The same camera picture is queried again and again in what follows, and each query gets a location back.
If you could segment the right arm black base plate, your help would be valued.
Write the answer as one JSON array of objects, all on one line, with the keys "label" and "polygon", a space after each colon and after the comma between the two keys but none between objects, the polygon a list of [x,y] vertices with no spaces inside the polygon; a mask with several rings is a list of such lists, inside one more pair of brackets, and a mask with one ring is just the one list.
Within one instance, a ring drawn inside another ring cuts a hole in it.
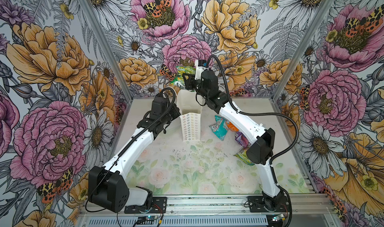
[{"label": "right arm black base plate", "polygon": [[291,210],[290,203],[285,196],[248,196],[248,208],[251,213],[261,212],[283,212],[287,213]]}]

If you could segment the white paper bag with dots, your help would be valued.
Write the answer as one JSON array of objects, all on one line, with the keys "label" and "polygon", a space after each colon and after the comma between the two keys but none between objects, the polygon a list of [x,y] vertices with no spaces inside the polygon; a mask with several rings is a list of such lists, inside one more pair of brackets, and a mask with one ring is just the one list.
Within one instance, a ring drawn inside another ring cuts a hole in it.
[{"label": "white paper bag with dots", "polygon": [[177,95],[177,107],[180,110],[183,141],[201,140],[201,113],[203,99],[196,92],[180,90]]}]

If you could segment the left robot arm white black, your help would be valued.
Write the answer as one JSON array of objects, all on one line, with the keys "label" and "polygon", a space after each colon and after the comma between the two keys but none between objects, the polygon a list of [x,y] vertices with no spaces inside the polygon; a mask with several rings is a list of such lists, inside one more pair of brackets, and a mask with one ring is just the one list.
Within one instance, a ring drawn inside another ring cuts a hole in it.
[{"label": "left robot arm white black", "polygon": [[89,171],[88,201],[103,210],[118,213],[126,207],[148,211],[153,205],[153,192],[143,187],[129,187],[126,177],[142,154],[180,116],[175,100],[155,97],[152,108],[138,123],[131,139],[103,166]]}]

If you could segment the green yellow Fox's candy packet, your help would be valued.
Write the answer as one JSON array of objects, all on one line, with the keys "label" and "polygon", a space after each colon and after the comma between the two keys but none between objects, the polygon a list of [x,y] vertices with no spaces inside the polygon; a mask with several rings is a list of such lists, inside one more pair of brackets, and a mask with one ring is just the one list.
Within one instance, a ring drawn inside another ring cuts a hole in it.
[{"label": "green yellow Fox's candy packet", "polygon": [[185,89],[185,81],[183,78],[184,74],[192,74],[196,73],[196,69],[192,66],[177,66],[176,77],[170,82],[171,85],[177,86],[181,89]]}]

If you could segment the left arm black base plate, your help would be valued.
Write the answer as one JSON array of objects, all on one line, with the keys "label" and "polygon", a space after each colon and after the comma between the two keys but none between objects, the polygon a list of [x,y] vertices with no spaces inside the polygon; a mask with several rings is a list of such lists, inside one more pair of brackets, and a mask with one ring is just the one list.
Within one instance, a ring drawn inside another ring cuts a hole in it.
[{"label": "left arm black base plate", "polygon": [[125,214],[165,214],[167,197],[152,197],[143,206],[126,206]]}]

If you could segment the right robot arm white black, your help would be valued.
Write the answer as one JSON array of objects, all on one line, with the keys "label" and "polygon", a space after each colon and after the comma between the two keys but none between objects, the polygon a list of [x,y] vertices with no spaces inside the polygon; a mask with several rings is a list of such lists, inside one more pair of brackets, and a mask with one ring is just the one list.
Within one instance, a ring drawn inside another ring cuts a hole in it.
[{"label": "right robot arm white black", "polygon": [[194,90],[202,96],[207,106],[217,114],[230,121],[245,135],[251,144],[246,152],[248,159],[256,164],[262,181],[263,199],[259,206],[273,212],[286,203],[286,197],[281,190],[274,168],[271,163],[275,143],[275,131],[265,129],[253,121],[231,100],[227,92],[219,90],[218,77],[211,70],[198,72],[198,75],[182,75],[186,89]]}]

